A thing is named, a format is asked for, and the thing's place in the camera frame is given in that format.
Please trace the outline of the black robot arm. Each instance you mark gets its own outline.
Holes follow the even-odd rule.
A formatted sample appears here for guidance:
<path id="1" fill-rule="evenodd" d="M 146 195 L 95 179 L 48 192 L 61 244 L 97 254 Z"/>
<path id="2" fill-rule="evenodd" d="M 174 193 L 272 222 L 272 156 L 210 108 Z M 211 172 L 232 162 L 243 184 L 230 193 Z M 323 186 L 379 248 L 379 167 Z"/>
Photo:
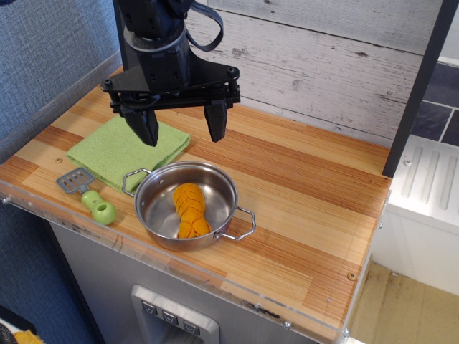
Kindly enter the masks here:
<path id="1" fill-rule="evenodd" d="M 227 111 L 240 101 L 233 66 L 195 55 L 215 49 L 223 32 L 207 45 L 198 44 L 186 28 L 190 10 L 223 25 L 221 16 L 196 1 L 115 1 L 124 71 L 101 83 L 113 112 L 124 118 L 143 143 L 158 141 L 156 110 L 204 108 L 212 141 L 225 136 Z"/>

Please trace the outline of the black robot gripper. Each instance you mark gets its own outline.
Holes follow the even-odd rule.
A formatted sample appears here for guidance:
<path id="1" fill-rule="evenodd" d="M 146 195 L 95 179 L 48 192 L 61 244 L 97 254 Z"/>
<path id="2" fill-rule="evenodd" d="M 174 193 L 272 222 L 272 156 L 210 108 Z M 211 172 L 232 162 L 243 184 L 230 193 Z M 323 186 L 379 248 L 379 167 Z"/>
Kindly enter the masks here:
<path id="1" fill-rule="evenodd" d="M 180 25 L 166 41 L 122 36 L 124 70 L 101 83 L 114 113 L 121 114 L 146 145 L 156 147 L 159 125 L 154 110 L 204 106 L 214 143 L 225 137 L 227 108 L 239 103 L 240 71 L 209 62 L 192 52 L 186 28 Z"/>

